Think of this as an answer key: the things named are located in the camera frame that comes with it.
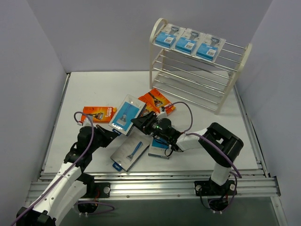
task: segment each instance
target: metal rack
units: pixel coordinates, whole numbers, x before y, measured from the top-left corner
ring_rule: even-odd
[[[150,35],[150,89],[156,88],[219,114],[252,45],[242,47],[226,42],[215,62],[166,48],[161,48],[153,58],[154,40],[167,24],[166,19],[158,19]],[[158,72],[153,79],[154,70]]]

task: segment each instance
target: table surface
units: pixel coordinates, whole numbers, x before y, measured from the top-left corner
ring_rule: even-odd
[[[54,136],[50,144],[44,172],[56,173],[70,147],[76,142],[80,127],[73,119],[74,112],[82,111],[84,106],[119,107],[127,94],[138,98],[148,91],[149,72],[71,73]],[[164,92],[163,94],[171,102],[181,100]],[[240,170],[258,168],[233,90],[227,97],[219,115],[214,115],[212,112],[197,105],[189,105],[194,117],[191,132],[207,128],[212,122],[221,124],[241,138],[245,144],[235,160],[236,167]],[[184,105],[176,105],[176,110],[168,117],[179,131],[189,127],[190,113]],[[105,129],[111,129],[108,124],[101,124],[101,126]],[[117,172],[112,167],[113,162],[110,156],[126,138],[126,136],[121,135],[107,148],[96,150],[93,153],[93,160],[85,172]],[[214,163],[214,160],[204,149],[193,149],[183,153],[174,152],[169,160],[148,156],[146,151],[129,172],[213,170]]]

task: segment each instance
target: metal rod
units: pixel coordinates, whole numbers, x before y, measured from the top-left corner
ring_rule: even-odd
[[[211,94],[211,95],[213,95],[213,96],[216,96],[216,97],[222,97],[222,96],[219,96],[219,95],[216,95],[216,94],[210,93],[210,92],[208,92],[208,91],[205,91],[205,90],[199,89],[199,88],[197,88],[197,87],[194,87],[194,86],[192,86],[192,85],[186,84],[185,82],[179,81],[179,80],[177,80],[177,79],[170,78],[170,77],[168,77],[168,76],[166,76],[166,75],[163,75],[163,74],[160,74],[160,73],[159,73],[158,75],[161,75],[162,77],[165,77],[165,78],[167,78],[167,79],[171,79],[171,80],[173,80],[173,81],[176,81],[176,82],[178,82],[178,83],[181,83],[181,84],[183,84],[183,85],[185,85],[185,86],[189,86],[189,87],[191,87],[191,88],[195,88],[195,89],[197,89],[197,90],[199,90],[199,91],[202,91],[202,92],[205,92],[205,93]]]
[[[231,43],[228,43],[228,42],[225,42],[225,44],[228,44],[228,45],[231,45],[231,46],[235,46],[235,47],[238,47],[238,48],[243,48],[243,49],[245,49],[245,47],[238,46],[238,45],[234,45],[234,44],[231,44]]]
[[[229,52],[229,53],[233,53],[233,54],[236,54],[236,55],[239,55],[239,56],[243,56],[242,54],[239,54],[239,53],[236,53],[236,52],[232,52],[230,50],[226,50],[224,48],[222,48],[222,50],[226,51],[226,52]]]
[[[197,102],[194,102],[194,101],[192,101],[192,100],[189,100],[189,99],[183,98],[183,97],[181,97],[181,96],[178,96],[178,95],[176,95],[176,94],[174,94],[174,93],[168,92],[168,91],[166,91],[166,90],[164,90],[164,89],[160,89],[160,88],[158,88],[158,87],[156,87],[156,86],[153,86],[153,88],[156,88],[156,89],[158,89],[158,90],[164,91],[164,92],[166,92],[166,93],[168,93],[168,94],[170,94],[170,95],[174,95],[174,96],[176,96],[176,97],[178,97],[178,98],[181,98],[181,99],[187,100],[187,101],[189,101],[189,102],[192,102],[192,103],[194,103],[194,104],[196,104],[196,105],[199,105],[199,106],[201,106],[201,107],[207,108],[207,109],[209,109],[209,110],[211,110],[211,111],[215,112],[215,110],[214,110],[214,109],[212,109],[212,108],[210,108],[210,107],[207,107],[207,106],[201,105],[201,104],[199,104],[199,103],[197,103]]]
[[[163,57],[163,58],[166,58],[166,59],[169,59],[169,60],[176,61],[176,62],[178,62],[178,63],[184,64],[184,65],[187,65],[187,66],[190,66],[190,67],[194,67],[194,68],[200,69],[200,70],[202,70],[202,71],[204,71],[204,72],[208,72],[208,73],[211,73],[211,74],[220,76],[220,77],[225,78],[225,79],[229,79],[229,77],[227,77],[227,76],[223,76],[223,75],[221,75],[221,74],[218,74],[218,73],[215,73],[215,72],[212,72],[212,71],[208,71],[208,70],[205,70],[205,69],[202,69],[202,68],[199,68],[199,67],[195,67],[195,66],[193,66],[193,65],[190,65],[190,64],[188,64],[188,63],[184,63],[184,62],[182,62],[182,61],[179,61],[179,60],[170,58],[170,57],[168,57],[168,56],[164,56],[164,55],[159,55],[159,56],[160,56],[160,57]]]
[[[188,74],[192,74],[192,75],[194,75],[194,76],[197,76],[197,77],[199,77],[199,78],[202,78],[202,79],[206,79],[206,80],[208,80],[208,81],[211,81],[211,82],[214,82],[214,83],[217,83],[217,84],[220,84],[220,85],[222,85],[222,86],[227,86],[227,85],[225,85],[225,84],[223,84],[223,83],[220,83],[220,82],[218,82],[218,81],[214,81],[214,80],[212,80],[212,79],[209,79],[209,78],[206,78],[206,77],[203,77],[203,76],[201,76],[201,75],[198,75],[198,74],[195,74],[195,73],[192,73],[192,72],[188,72],[188,71],[186,71],[186,70],[183,70],[183,69],[181,69],[181,68],[178,68],[178,67],[174,67],[174,66],[171,66],[171,65],[169,65],[169,64],[164,64],[164,65],[166,65],[166,66],[169,66],[169,67],[172,67],[172,68],[174,68],[174,69],[176,69],[176,70],[179,70],[179,71],[182,71],[182,72],[186,72],[186,73],[188,73]]]
[[[190,92],[185,91],[185,90],[183,90],[183,89],[180,89],[180,88],[178,88],[178,87],[176,87],[176,86],[169,85],[169,84],[167,84],[167,83],[165,83],[165,82],[162,82],[162,81],[159,81],[159,80],[157,80],[157,79],[155,79],[154,81],[160,82],[160,83],[162,83],[162,84],[164,84],[164,85],[166,85],[166,86],[169,86],[169,87],[172,87],[172,88],[174,88],[174,89],[183,91],[183,92],[185,92],[185,93],[188,93],[188,94],[190,94],[190,95],[196,96],[196,97],[198,97],[198,98],[201,98],[201,99],[203,99],[203,100],[206,100],[206,101],[209,101],[209,102],[211,102],[211,103],[214,103],[214,104],[217,104],[217,105],[218,105],[218,103],[215,102],[215,101],[213,101],[213,100],[209,100],[209,99],[207,99],[207,98],[200,97],[200,96],[198,96],[198,95],[196,95],[196,94],[194,94],[194,93],[190,93]]]
[[[155,67],[153,67],[153,69],[158,70],[158,71],[161,71],[161,72],[166,73],[166,74],[169,74],[169,75],[172,75],[172,76],[174,76],[174,77],[176,77],[176,78],[179,78],[179,79],[182,79],[182,80],[185,80],[185,81],[189,81],[189,82],[194,83],[194,84],[197,84],[197,85],[199,85],[199,86],[204,86],[204,87],[206,87],[206,88],[208,88],[208,89],[211,89],[211,90],[213,90],[213,91],[216,91],[216,92],[219,92],[219,93],[224,94],[224,92],[223,92],[222,89],[218,89],[218,88],[216,88],[216,87],[209,86],[209,85],[205,85],[205,84],[200,84],[200,83],[198,83],[197,81],[194,81],[194,80],[191,80],[191,79],[183,78],[182,76],[180,76],[180,75],[178,75],[178,74],[176,74],[176,73],[173,73],[173,72],[171,72],[171,71],[169,71],[169,70],[166,70],[166,69],[165,69],[165,70],[163,71],[163,70],[158,69],[158,68],[155,68]]]
[[[170,51],[170,50],[167,50],[167,49],[165,49],[164,51],[165,51],[165,52],[169,52],[169,53],[175,53],[175,52]],[[208,61],[199,59],[199,58],[197,58],[197,57],[195,57],[195,56],[187,56],[187,55],[182,55],[182,56],[183,56],[183,57],[186,57],[186,58],[188,58],[188,59],[197,61],[197,62],[199,62],[199,63],[201,62],[201,63],[203,63],[203,64],[210,65],[210,66],[212,66],[212,67],[216,67],[216,68],[222,69],[222,70],[227,71],[227,72],[236,71],[236,70],[233,69],[233,68],[226,67],[226,66],[223,66],[223,65],[219,65],[219,64],[214,63],[214,62],[208,62]]]
[[[231,59],[229,59],[229,58],[226,58],[226,57],[223,57],[223,56],[220,56],[220,55],[218,55],[217,57],[220,57],[220,58],[222,58],[222,59],[229,60],[229,61],[232,61],[232,62],[235,62],[235,63],[238,63],[238,64],[240,64],[240,62],[239,62],[239,61],[236,61],[236,60],[231,60]]]

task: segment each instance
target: orange box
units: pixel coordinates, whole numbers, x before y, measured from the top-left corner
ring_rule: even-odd
[[[92,115],[93,122],[110,122],[116,113],[116,107],[84,107],[83,113]],[[81,116],[81,121],[85,120],[85,116]]]
[[[171,102],[156,89],[152,89],[150,92],[145,94],[144,97],[154,108],[157,109],[158,112],[160,112],[160,107],[171,104]],[[166,113],[170,114],[174,109],[175,106],[168,108]]]
[[[160,111],[158,111],[157,108],[155,108],[144,96],[139,97],[138,100],[141,100],[144,103],[146,103],[146,107],[142,111],[142,116],[147,115],[151,111],[154,111],[155,113],[160,113]]]

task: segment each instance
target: purple cable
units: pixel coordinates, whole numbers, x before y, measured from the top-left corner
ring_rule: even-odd
[[[225,158],[225,160],[231,165],[231,167],[233,167],[233,169],[235,170],[235,172],[237,173],[237,176],[239,178],[242,178],[240,172],[238,171],[238,169],[236,168],[236,166],[233,164],[233,162],[226,156],[226,154],[224,152],[222,152],[214,143],[212,143],[210,140],[208,140],[206,137],[203,137],[202,135],[199,135],[197,133],[186,133],[186,135],[195,135],[199,138],[201,138],[202,140],[206,141],[208,144],[210,144],[222,157]]]
[[[31,204],[23,213],[21,213],[15,220],[14,222],[11,224],[11,226],[13,226],[15,223],[18,222],[18,220],[20,220],[26,213],[28,213],[29,211],[31,211],[33,209],[33,207],[38,204],[56,185],[58,182],[60,182],[62,180],[62,178],[72,169],[73,166],[75,166],[75,164],[86,154],[86,152],[88,151],[89,147],[91,146],[92,144],[92,141],[93,141],[93,137],[94,137],[94,127],[93,127],[93,122],[92,120],[88,117],[88,115],[86,115],[85,113],[83,112],[76,112],[74,113],[74,119],[76,122],[79,122],[77,119],[76,119],[76,115],[77,114],[82,114],[84,115],[86,118],[88,118],[88,120],[90,121],[91,123],[91,128],[92,128],[92,135],[91,135],[91,139],[90,139],[90,142],[88,144],[88,146],[86,147],[86,149],[84,150],[84,152],[80,155],[80,157],[52,184],[52,186],[47,189],[46,192],[44,192],[40,198],[38,198],[33,204]]]
[[[107,204],[107,203],[102,203],[102,202],[77,202],[75,203],[75,205],[80,205],[80,204],[98,204],[98,205],[102,205],[102,206],[109,206],[111,207],[110,210],[104,210],[104,211],[100,211],[100,212],[96,212],[96,213],[88,213],[88,215],[96,215],[96,214],[102,214],[102,213],[109,213],[112,212],[113,210],[115,210],[115,207],[111,204]]]
[[[190,129],[191,129],[191,127],[192,127],[192,124],[193,124],[193,116],[192,116],[192,111],[191,111],[190,107],[188,106],[188,104],[186,104],[186,103],[185,103],[185,102],[183,102],[183,101],[177,101],[177,102],[174,102],[174,103],[172,103],[171,105],[169,105],[168,107],[172,107],[172,106],[174,106],[175,104],[184,104],[184,105],[186,105],[186,106],[188,107],[188,110],[189,110],[189,112],[190,112],[190,117],[191,117],[191,123],[190,123],[190,126],[189,126],[189,128],[188,128],[188,129],[186,129],[186,130],[184,130],[184,131],[183,131],[183,133],[186,133],[188,130],[190,130]]]
[[[235,196],[235,193],[236,193],[236,190],[237,190],[237,174],[235,174],[235,173],[233,173],[233,172],[230,172],[230,174],[232,174],[232,175],[234,176],[234,178],[235,178],[234,194],[232,195],[229,204],[228,204],[223,210],[221,210],[221,212],[224,212],[224,211],[226,211],[226,210],[229,208],[229,206],[231,205],[231,203],[232,203],[233,200],[234,200],[234,196]],[[215,200],[219,200],[219,199],[211,199],[211,200],[208,202],[208,205],[210,206],[210,203],[211,203],[212,201],[215,201]]]

